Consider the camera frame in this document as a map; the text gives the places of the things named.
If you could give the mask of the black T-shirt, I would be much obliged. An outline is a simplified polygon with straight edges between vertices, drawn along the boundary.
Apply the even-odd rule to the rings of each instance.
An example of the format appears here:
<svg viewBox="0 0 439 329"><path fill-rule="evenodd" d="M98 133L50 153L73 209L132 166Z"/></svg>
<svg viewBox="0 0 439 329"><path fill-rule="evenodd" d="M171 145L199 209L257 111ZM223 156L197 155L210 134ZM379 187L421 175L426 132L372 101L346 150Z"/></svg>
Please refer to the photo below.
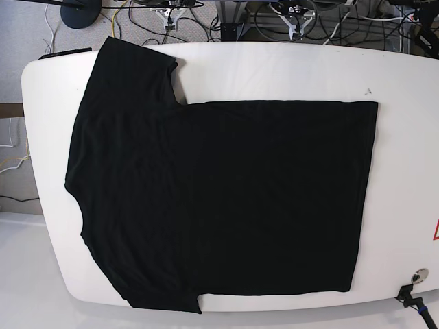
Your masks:
<svg viewBox="0 0 439 329"><path fill-rule="evenodd" d="M65 188L134 308L351 289L375 141L370 101L182 105L176 60L115 38L75 118Z"/></svg>

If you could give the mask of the black table leg column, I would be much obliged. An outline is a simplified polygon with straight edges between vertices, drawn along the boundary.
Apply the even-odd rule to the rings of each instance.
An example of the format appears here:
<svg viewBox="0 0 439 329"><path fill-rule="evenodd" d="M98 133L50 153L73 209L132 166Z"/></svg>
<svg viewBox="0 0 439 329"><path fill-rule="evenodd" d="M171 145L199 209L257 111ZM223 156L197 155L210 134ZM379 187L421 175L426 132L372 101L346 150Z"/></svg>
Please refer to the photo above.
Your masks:
<svg viewBox="0 0 439 329"><path fill-rule="evenodd" d="M222 42L237 42L244 31L245 23L221 23L220 39Z"/></svg>

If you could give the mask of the round black stand base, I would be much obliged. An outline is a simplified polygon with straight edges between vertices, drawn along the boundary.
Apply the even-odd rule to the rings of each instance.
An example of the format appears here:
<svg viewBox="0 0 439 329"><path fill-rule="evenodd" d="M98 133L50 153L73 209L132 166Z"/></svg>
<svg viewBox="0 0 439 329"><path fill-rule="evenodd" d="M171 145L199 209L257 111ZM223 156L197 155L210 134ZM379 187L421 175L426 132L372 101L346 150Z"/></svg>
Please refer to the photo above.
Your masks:
<svg viewBox="0 0 439 329"><path fill-rule="evenodd" d="M102 9L102 0L62 2L60 15L62 22L71 29L83 29L91 26Z"/></svg>

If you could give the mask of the red warning triangle sticker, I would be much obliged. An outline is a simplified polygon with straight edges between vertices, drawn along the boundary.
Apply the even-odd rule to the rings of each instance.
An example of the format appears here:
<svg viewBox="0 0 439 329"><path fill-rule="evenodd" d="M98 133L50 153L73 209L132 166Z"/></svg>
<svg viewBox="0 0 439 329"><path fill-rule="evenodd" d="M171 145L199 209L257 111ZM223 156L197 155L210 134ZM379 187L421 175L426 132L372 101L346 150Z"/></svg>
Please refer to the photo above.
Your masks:
<svg viewBox="0 0 439 329"><path fill-rule="evenodd" d="M439 231L439 220L437 221L435 232L434 232L434 237L433 237L434 241L439 239L438 231Z"/></svg>

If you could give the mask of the silver table grommet right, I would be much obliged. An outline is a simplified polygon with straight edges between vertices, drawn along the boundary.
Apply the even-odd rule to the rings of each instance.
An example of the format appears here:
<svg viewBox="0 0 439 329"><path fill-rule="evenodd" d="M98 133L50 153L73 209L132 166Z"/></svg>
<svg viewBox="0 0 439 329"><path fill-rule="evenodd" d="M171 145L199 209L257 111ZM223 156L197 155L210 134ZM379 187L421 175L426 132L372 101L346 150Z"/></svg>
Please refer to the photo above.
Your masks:
<svg viewBox="0 0 439 329"><path fill-rule="evenodd" d="M424 282L429 275L429 270L427 268L422 268L416 271L412 277L411 277L411 283L412 284L420 284L421 282Z"/></svg>

